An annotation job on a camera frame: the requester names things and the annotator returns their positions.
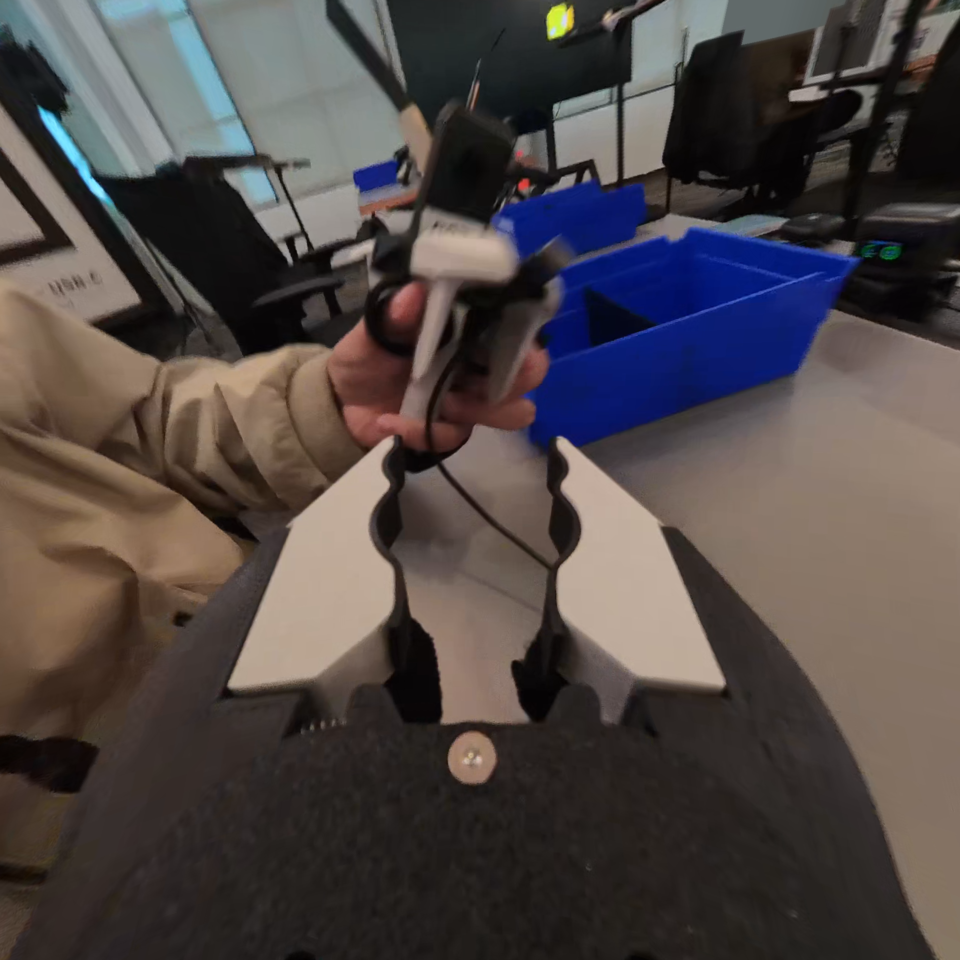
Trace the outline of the black bin divider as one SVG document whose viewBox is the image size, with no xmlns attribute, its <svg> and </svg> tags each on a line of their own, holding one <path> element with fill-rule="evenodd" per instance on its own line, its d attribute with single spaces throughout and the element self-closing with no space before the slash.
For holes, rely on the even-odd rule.
<svg viewBox="0 0 960 960">
<path fill-rule="evenodd" d="M 592 348 L 653 330 L 654 320 L 619 304 L 608 295 L 587 287 L 582 294 L 587 338 Z"/>
</svg>

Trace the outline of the person's beige jacket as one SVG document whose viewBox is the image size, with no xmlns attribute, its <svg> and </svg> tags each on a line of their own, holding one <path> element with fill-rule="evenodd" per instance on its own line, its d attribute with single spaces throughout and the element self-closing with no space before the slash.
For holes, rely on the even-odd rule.
<svg viewBox="0 0 960 960">
<path fill-rule="evenodd" d="M 158 654 L 253 551 L 151 480 L 2 477 L 2 737 L 114 736 Z"/>
</svg>

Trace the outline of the black power station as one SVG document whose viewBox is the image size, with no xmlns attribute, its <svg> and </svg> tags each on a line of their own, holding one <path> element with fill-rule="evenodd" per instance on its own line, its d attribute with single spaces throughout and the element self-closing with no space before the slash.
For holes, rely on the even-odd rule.
<svg viewBox="0 0 960 960">
<path fill-rule="evenodd" d="M 885 204 L 858 221 L 846 291 L 874 309 L 919 312 L 953 294 L 958 251 L 957 203 Z"/>
</svg>

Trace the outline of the blue plastic bin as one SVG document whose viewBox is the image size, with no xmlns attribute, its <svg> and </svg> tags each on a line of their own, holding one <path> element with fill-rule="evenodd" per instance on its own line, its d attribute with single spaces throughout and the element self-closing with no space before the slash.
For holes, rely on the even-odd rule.
<svg viewBox="0 0 960 960">
<path fill-rule="evenodd" d="M 522 258 L 560 239 L 578 256 L 632 240 L 645 223 L 644 186 L 603 189 L 594 180 L 512 202 L 491 220 Z"/>
<path fill-rule="evenodd" d="M 571 264 L 545 328 L 531 442 L 580 447 L 793 376 L 857 264 L 696 226 Z M 591 347 L 588 287 L 656 327 Z"/>
</svg>

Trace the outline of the person's left hand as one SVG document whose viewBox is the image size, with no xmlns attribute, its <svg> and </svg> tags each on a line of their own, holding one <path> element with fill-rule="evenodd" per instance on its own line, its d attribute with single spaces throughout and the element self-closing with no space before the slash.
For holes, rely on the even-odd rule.
<svg viewBox="0 0 960 960">
<path fill-rule="evenodd" d="M 422 418 L 401 413 L 411 366 L 410 358 L 382 349 L 364 319 L 333 348 L 328 377 L 347 431 L 359 447 L 369 450 L 386 438 L 398 437 L 409 450 L 449 453 L 467 442 L 476 426 L 525 429 L 536 414 L 528 395 L 545 380 L 549 357 L 544 348 L 533 345 L 510 391 L 498 402 L 491 401 L 488 378 L 477 368 L 463 371 L 439 404 L 432 440 Z"/>
</svg>

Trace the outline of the black mesh office chair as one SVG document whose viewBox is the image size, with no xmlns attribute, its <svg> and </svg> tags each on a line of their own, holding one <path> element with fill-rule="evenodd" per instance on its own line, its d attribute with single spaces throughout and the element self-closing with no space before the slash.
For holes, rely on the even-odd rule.
<svg viewBox="0 0 960 960">
<path fill-rule="evenodd" d="M 342 239 L 295 254 L 268 234 L 241 194 L 201 158 L 149 176 L 94 173 L 116 210 L 198 291 L 241 354 L 298 343 L 335 346 L 359 315 L 343 310 L 333 256 Z"/>
</svg>

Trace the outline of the black monitor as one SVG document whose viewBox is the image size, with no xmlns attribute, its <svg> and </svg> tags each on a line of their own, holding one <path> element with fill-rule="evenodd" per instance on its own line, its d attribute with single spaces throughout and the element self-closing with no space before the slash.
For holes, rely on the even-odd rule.
<svg viewBox="0 0 960 960">
<path fill-rule="evenodd" d="M 481 112 L 526 132 L 562 102 L 616 90 L 616 163 L 624 179 L 624 88 L 632 78 L 633 2 L 389 1 L 406 89 L 429 129 L 478 87 Z"/>
</svg>

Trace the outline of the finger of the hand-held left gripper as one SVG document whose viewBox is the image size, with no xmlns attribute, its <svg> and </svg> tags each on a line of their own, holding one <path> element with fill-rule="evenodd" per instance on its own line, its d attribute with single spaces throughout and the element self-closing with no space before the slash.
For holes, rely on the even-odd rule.
<svg viewBox="0 0 960 960">
<path fill-rule="evenodd" d="M 490 225 L 464 227 L 469 251 L 464 268 L 465 284 L 506 284 L 516 275 L 520 258 L 513 239 Z"/>
<path fill-rule="evenodd" d="M 411 278 L 423 282 L 466 282 L 464 240 L 466 233 L 452 223 L 436 223 L 422 229 L 411 246 Z"/>
</svg>

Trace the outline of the person's left forearm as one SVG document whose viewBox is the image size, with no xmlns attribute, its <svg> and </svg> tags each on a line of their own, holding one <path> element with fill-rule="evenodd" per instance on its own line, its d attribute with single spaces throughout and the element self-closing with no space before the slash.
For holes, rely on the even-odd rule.
<svg viewBox="0 0 960 960">
<path fill-rule="evenodd" d="M 215 514 L 301 510 L 366 451 L 296 344 L 162 362 L 2 282 L 2 435 L 90 451 Z"/>
</svg>

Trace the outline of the black round device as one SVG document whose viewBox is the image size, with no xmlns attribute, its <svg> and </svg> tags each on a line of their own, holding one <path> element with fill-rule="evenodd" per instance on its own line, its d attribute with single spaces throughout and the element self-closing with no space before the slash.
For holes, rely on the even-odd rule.
<svg viewBox="0 0 960 960">
<path fill-rule="evenodd" d="M 786 220 L 777 233 L 780 240 L 789 244 L 822 247 L 842 238 L 847 225 L 840 214 L 811 212 Z"/>
</svg>

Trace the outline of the black draped office chair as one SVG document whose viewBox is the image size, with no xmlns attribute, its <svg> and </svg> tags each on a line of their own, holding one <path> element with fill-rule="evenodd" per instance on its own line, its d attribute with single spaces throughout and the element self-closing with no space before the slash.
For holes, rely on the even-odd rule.
<svg viewBox="0 0 960 960">
<path fill-rule="evenodd" d="M 674 183 L 739 190 L 727 217 L 786 210 L 804 192 L 822 136 L 858 114 L 858 90 L 814 86 L 793 102 L 814 32 L 743 43 L 743 31 L 698 43 L 678 74 L 662 155 L 665 208 Z"/>
</svg>

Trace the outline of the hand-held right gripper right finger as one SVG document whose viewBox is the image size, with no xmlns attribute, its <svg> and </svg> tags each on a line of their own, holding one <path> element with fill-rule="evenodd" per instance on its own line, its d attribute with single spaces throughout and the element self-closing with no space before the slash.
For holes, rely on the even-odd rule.
<svg viewBox="0 0 960 960">
<path fill-rule="evenodd" d="M 526 716 L 565 687 L 591 689 L 618 724 L 647 690 L 720 695 L 727 681 L 656 517 L 566 438 L 547 451 L 548 568 L 542 617 L 511 664 Z"/>
</svg>

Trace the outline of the framed white poster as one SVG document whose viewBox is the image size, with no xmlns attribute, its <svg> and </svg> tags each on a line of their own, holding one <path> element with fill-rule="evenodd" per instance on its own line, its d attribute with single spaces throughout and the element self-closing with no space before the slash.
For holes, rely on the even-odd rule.
<svg viewBox="0 0 960 960">
<path fill-rule="evenodd" d="M 87 218 L 1 109 L 1 275 L 87 324 L 144 306 Z"/>
</svg>

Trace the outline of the grey desk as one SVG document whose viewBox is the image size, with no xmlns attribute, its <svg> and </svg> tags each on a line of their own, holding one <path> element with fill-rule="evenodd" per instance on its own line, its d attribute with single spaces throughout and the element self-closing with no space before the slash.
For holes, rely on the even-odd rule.
<svg viewBox="0 0 960 960">
<path fill-rule="evenodd" d="M 869 782 L 901 883 L 958 958 L 958 350 L 833 311 L 792 378 L 583 453 L 680 530 L 790 650 Z M 542 451 L 478 429 L 450 472 L 552 557 Z M 525 719 L 510 676 L 546 571 L 436 471 L 396 545 L 437 644 L 442 720 Z"/>
</svg>

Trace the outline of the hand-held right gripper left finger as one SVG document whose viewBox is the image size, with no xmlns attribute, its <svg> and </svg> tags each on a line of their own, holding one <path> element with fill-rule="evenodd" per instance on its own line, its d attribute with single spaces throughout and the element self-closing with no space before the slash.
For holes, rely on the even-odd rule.
<svg viewBox="0 0 960 960">
<path fill-rule="evenodd" d="M 402 443 L 385 439 L 290 522 L 230 694 L 301 694 L 319 722 L 338 723 L 354 691 L 376 685 L 406 722 L 441 721 L 436 648 L 393 552 L 404 480 Z"/>
</svg>

